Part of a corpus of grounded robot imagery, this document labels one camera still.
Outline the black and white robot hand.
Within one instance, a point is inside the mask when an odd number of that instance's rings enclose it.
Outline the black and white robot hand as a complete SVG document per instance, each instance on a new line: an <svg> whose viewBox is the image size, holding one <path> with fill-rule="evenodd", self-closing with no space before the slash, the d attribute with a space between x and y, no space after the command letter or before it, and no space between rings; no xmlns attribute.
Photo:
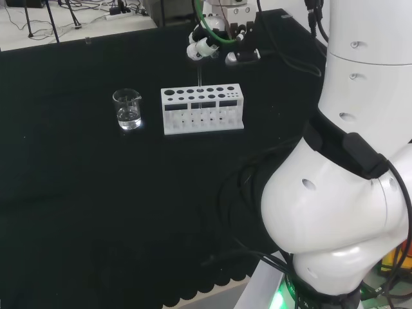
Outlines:
<svg viewBox="0 0 412 309"><path fill-rule="evenodd" d="M222 15L204 15L188 36L187 57L205 62L216 59L222 52L225 64L256 62L261 53L254 37L254 22L227 24Z"/></svg>

